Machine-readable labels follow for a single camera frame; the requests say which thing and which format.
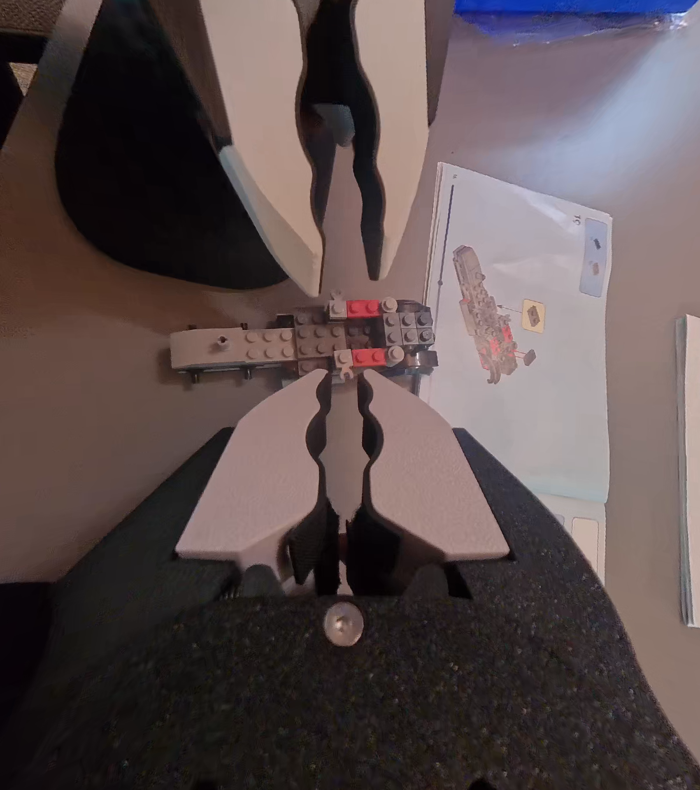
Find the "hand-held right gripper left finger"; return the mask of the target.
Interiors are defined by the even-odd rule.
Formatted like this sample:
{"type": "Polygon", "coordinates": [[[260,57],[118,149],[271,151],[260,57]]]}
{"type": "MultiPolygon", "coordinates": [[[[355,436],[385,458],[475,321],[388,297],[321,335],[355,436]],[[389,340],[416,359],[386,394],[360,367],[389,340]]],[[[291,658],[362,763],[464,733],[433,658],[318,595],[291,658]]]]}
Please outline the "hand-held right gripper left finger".
{"type": "Polygon", "coordinates": [[[182,559],[289,562],[285,540],[325,493],[321,449],[332,380],[318,369],[262,400],[232,431],[181,534],[182,559]]]}

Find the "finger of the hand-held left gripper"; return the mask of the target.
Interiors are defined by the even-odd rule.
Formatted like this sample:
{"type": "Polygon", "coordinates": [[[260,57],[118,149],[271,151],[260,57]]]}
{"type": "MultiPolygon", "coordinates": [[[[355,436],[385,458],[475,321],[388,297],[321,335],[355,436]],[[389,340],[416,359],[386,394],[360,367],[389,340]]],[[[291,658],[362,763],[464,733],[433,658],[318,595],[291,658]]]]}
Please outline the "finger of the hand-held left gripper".
{"type": "Polygon", "coordinates": [[[356,180],[369,278],[390,271],[418,191],[429,136],[424,2],[353,2],[351,30],[366,117],[356,180]]]}
{"type": "Polygon", "coordinates": [[[280,268],[321,291],[325,243],[299,119],[304,47],[289,1],[200,3],[230,131],[219,160],[280,268]]]}

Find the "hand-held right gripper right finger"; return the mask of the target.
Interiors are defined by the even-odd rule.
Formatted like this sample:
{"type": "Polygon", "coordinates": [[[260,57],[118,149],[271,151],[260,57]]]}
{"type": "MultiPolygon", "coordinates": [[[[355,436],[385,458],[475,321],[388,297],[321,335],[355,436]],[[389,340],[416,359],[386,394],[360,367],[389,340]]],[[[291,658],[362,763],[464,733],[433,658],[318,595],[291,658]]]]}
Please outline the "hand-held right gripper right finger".
{"type": "Polygon", "coordinates": [[[358,380],[363,506],[399,539],[397,562],[495,560],[502,529],[449,423],[375,370],[358,380]]]}

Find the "grey red toy brick car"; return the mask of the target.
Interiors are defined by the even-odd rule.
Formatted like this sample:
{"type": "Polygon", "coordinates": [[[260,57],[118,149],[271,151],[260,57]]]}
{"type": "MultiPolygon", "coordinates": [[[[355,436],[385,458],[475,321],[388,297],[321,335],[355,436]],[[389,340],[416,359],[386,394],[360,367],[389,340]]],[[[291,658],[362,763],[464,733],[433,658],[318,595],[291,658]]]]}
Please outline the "grey red toy brick car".
{"type": "Polygon", "coordinates": [[[385,377],[429,376],[437,368],[431,309],[412,300],[346,300],[338,291],[323,306],[277,314],[263,328],[241,325],[170,335],[170,366],[192,383],[203,373],[277,369],[285,381],[322,370],[335,383],[362,370],[385,377]]]}

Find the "grey desk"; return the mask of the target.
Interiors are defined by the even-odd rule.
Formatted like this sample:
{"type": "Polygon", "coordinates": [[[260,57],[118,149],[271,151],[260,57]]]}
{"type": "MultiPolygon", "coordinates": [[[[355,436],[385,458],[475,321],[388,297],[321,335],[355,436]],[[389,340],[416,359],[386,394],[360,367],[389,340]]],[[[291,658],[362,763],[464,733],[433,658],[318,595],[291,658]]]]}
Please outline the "grey desk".
{"type": "MultiPolygon", "coordinates": [[[[100,2],[67,2],[0,153],[0,581],[53,580],[271,387],[171,376],[180,325],[300,302],[170,281],[93,248],[54,175],[100,2]]],[[[700,317],[700,2],[664,33],[511,46],[454,21],[425,169],[388,278],[366,279],[351,152],[325,217],[324,285],[417,299],[437,162],[606,212],[610,495],[605,584],[661,706],[700,763],[700,630],[679,588],[675,320],[700,317]]]]}

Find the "black dimpled wrist rest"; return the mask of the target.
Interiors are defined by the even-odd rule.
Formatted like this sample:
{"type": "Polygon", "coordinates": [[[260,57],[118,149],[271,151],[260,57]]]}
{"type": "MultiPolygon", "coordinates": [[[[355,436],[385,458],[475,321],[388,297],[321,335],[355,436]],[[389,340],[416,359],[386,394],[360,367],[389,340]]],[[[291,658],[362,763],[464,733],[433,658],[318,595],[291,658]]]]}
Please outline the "black dimpled wrist rest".
{"type": "Polygon", "coordinates": [[[78,232],[116,262],[180,281],[286,281],[219,162],[228,142],[151,2],[102,2],[55,153],[78,232]]]}

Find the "open building instruction booklet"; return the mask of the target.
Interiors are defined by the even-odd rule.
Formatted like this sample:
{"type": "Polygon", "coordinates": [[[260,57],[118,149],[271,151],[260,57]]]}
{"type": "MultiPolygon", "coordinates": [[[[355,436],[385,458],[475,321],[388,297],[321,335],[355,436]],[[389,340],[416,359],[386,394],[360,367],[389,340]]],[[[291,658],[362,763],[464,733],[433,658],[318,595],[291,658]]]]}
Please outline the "open building instruction booklet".
{"type": "Polygon", "coordinates": [[[612,224],[439,163],[425,285],[439,363],[419,387],[542,501],[601,581],[612,224]]]}

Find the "blue plastic crate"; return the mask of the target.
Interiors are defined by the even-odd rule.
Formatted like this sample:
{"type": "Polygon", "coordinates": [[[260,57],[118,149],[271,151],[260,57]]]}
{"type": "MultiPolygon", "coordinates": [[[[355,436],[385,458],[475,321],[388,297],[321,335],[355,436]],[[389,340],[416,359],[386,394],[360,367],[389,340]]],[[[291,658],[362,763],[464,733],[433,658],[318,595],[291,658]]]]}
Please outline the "blue plastic crate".
{"type": "Polygon", "coordinates": [[[455,1],[454,13],[486,35],[573,37],[680,22],[695,1],[455,1]]]}

